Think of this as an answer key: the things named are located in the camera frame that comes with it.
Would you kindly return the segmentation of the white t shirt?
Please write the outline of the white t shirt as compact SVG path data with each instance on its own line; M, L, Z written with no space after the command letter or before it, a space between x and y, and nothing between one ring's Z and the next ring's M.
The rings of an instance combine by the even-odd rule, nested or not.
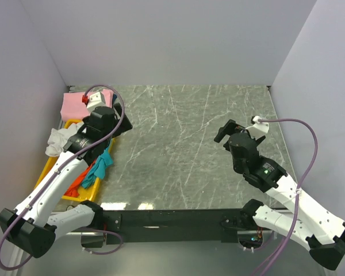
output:
M72 123L68 128L51 129L51 134L48 138L48 145L45 149L45 154L49 157L57 157L63 152L63 147L68 139L77 133L79 128L83 125L82 122Z

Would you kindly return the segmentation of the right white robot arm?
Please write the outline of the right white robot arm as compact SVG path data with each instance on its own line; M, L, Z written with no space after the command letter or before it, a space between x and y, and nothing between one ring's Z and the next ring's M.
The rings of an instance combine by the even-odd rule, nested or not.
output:
M214 138L219 143L228 136L224 148L232 155L234 172L293 214L289 217L250 200L241 210L241 224L247 229L273 230L303 246L319 265L335 271L345 256L345 220L319 204L276 161L260 155L257 147L269 132L269 124L259 116L248 127L229 120Z

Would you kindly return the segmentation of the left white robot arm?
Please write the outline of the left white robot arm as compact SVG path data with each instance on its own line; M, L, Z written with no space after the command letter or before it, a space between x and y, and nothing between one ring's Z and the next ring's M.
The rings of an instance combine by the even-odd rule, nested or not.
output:
M111 140L132 129L122 102L98 106L70 137L63 152L40 184L14 209L0 212L3 240L40 258L54 242L79 228L97 231L104 225L103 209L89 200L53 215L52 211L70 185L104 152Z

